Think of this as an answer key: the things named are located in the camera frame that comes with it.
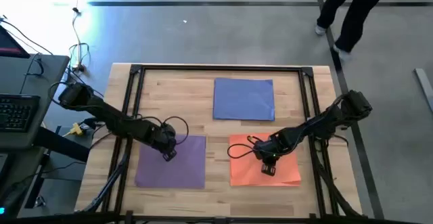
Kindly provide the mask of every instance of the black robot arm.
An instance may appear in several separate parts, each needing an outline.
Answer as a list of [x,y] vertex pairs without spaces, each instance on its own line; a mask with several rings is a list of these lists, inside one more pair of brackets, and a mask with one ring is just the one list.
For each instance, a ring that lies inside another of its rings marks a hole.
[[166,161],[176,156],[175,130],[168,124],[158,126],[143,118],[132,118],[105,103],[93,94],[93,89],[82,83],[68,85],[59,96],[61,107],[86,111],[106,123],[107,129],[119,137],[132,136],[162,153]]
[[344,129],[367,117],[372,108],[361,92],[349,91],[338,97],[330,107],[297,127],[286,127],[269,140],[254,143],[256,158],[263,161],[262,173],[273,176],[279,157],[294,151],[304,137],[313,134],[318,139],[330,139],[336,127]]

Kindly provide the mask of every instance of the blue cloth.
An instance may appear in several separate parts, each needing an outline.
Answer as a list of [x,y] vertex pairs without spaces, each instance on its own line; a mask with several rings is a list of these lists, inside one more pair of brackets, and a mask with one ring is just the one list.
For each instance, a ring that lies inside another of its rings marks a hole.
[[214,119],[275,120],[272,80],[215,79]]

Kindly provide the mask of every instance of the computer monitor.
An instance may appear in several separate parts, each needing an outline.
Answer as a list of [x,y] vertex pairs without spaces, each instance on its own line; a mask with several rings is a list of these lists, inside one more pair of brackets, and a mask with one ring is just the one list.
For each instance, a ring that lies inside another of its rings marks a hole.
[[0,56],[29,58],[30,54],[16,42],[6,29],[0,26]]

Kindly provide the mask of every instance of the purple cloth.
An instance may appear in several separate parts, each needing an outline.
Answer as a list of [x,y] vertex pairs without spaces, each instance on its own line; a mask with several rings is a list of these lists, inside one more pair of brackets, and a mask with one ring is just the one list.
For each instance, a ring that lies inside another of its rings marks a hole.
[[[180,142],[184,137],[176,135],[176,140]],[[206,137],[190,135],[175,149],[177,155],[167,162],[158,150],[142,144],[135,185],[203,189]]]
[[275,120],[272,80],[215,79],[214,119]]

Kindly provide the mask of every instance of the black floor stripe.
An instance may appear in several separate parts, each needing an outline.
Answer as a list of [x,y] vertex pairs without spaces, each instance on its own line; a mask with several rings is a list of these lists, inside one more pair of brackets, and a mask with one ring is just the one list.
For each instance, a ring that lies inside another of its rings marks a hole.
[[[323,0],[318,0],[318,2],[323,5]],[[348,86],[346,82],[346,77],[344,76],[342,65],[338,54],[332,49],[334,45],[334,37],[332,36],[332,31],[329,28],[326,32],[327,42],[331,50],[332,60],[337,72],[338,82],[342,93],[348,92]],[[378,190],[374,183],[373,173],[371,172],[370,163],[368,161],[367,153],[365,151],[364,141],[361,136],[361,131],[359,125],[355,123],[351,127],[353,138],[355,140],[355,146],[357,148],[359,161],[361,163],[361,168],[364,175],[365,184],[367,186],[367,191],[369,194],[369,199],[371,203],[371,208],[373,209],[373,214],[376,219],[384,219],[384,212],[382,210],[382,205],[380,204],[380,199],[378,195]]]
[[[90,1],[94,7],[318,7],[316,1]],[[433,7],[433,2],[381,2],[378,7]]]

